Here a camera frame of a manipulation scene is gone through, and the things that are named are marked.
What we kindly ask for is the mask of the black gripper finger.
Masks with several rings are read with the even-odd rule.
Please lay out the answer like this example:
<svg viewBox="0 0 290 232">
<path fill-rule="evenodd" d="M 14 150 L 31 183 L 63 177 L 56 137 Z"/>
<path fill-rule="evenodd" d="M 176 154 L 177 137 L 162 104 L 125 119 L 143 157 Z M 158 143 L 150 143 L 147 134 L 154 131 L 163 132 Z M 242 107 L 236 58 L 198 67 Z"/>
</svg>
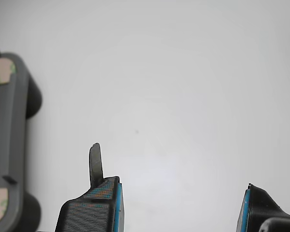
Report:
<svg viewBox="0 0 290 232">
<path fill-rule="evenodd" d="M 60 209 L 57 232 L 122 232 L 123 187 L 118 176 L 103 177 L 101 147 L 89 151 L 90 188 Z"/>
<path fill-rule="evenodd" d="M 290 215 L 263 189 L 249 184 L 243 198 L 238 232 L 290 232 Z"/>
</svg>

